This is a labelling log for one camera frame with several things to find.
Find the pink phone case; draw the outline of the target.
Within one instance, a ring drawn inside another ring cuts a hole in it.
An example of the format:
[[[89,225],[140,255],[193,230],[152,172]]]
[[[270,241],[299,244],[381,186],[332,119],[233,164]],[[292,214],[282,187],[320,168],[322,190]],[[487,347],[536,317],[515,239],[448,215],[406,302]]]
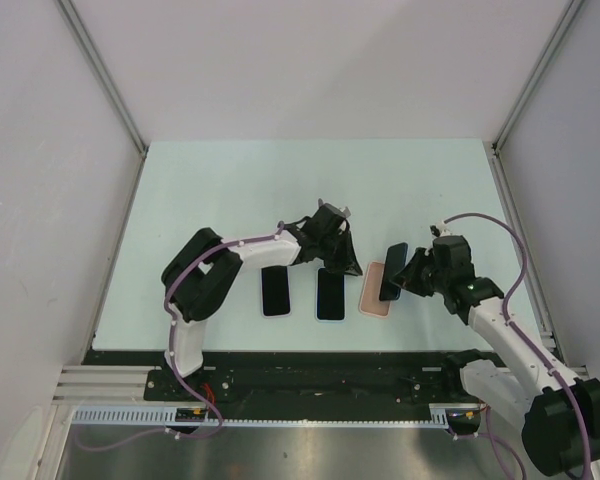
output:
[[[381,319],[389,316],[391,302],[380,299],[383,273],[383,263],[371,262],[367,267],[358,305],[363,315]]]

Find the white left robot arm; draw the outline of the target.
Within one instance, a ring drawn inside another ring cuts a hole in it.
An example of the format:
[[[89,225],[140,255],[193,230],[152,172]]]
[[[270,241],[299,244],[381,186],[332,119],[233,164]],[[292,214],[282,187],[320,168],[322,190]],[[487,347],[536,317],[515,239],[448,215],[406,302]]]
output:
[[[360,276],[347,207],[320,201],[316,212],[279,222],[270,234],[227,240],[209,227],[198,230],[161,274],[163,307],[171,316],[165,359],[166,387],[177,398],[201,387],[207,320],[224,303],[241,271],[323,262],[327,271]]]

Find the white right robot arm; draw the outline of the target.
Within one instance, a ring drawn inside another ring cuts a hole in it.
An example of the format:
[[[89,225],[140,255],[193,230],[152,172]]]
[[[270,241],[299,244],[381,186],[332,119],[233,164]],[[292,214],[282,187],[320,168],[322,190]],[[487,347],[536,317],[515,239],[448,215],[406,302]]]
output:
[[[453,401],[485,401],[519,431],[542,474],[589,472],[600,460],[600,381],[580,377],[505,314],[504,292],[476,275],[464,237],[439,236],[411,257],[406,250],[394,245],[387,251],[383,297],[397,299],[398,289],[441,296],[447,311],[483,338],[508,369],[502,374],[479,351],[463,351],[446,361],[443,393]]]

